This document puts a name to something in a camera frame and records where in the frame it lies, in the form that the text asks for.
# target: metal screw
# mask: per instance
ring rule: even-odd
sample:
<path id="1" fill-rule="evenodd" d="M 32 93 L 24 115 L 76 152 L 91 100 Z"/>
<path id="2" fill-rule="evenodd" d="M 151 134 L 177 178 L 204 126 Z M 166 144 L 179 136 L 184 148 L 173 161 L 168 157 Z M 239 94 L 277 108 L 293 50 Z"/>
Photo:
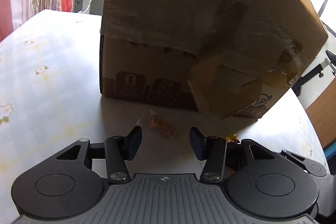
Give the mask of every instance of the metal screw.
<path id="1" fill-rule="evenodd" d="M 113 180 L 125 180 L 127 175 L 123 172 L 115 172 L 111 175 L 111 179 Z"/>
<path id="2" fill-rule="evenodd" d="M 219 179 L 219 175 L 215 172 L 207 172 L 203 175 L 203 178 L 206 180 L 217 180 Z"/>

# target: cardboard box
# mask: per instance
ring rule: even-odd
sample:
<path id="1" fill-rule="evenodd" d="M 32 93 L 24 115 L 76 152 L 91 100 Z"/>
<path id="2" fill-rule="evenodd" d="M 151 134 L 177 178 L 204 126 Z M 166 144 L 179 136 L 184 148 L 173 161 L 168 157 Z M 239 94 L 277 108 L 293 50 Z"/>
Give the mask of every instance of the cardboard box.
<path id="1" fill-rule="evenodd" d="M 260 118 L 327 40 L 310 0 L 104 0 L 101 93 Z"/>

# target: torn cardboard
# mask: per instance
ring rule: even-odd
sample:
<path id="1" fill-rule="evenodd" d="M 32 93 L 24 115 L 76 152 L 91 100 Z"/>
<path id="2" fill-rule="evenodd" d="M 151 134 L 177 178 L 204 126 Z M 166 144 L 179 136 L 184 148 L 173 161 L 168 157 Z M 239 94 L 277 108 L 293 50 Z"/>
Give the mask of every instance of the torn cardboard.
<path id="1" fill-rule="evenodd" d="M 261 117 L 327 39 L 310 0 L 104 0 L 101 34 L 102 94 L 221 118 Z"/>

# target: panda logo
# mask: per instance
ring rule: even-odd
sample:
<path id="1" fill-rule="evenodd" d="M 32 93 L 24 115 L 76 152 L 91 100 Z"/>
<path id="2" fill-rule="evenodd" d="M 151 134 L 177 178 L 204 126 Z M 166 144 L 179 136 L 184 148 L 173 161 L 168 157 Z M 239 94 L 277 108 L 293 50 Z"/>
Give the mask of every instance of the panda logo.
<path id="1" fill-rule="evenodd" d="M 251 106 L 266 107 L 265 104 L 268 100 L 272 99 L 272 95 L 260 94 L 260 96 L 251 104 Z"/>

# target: table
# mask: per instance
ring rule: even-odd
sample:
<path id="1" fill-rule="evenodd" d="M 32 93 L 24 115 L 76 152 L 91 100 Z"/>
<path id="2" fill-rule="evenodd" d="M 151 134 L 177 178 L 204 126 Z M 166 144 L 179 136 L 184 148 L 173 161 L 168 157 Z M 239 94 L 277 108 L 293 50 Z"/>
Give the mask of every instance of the table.
<path id="1" fill-rule="evenodd" d="M 11 185 L 24 171 L 80 138 L 103 142 L 142 127 L 137 156 L 126 165 L 133 173 L 195 173 L 204 162 L 194 156 L 189 130 L 205 135 L 250 138 L 270 150 L 326 159 L 299 100 L 290 89 L 256 120 L 115 100 L 99 91 L 101 17 L 44 10 L 0 43 L 0 223 L 17 216 Z M 178 126 L 169 140 L 148 128 L 150 109 Z M 105 161 L 93 170 L 106 177 Z"/>

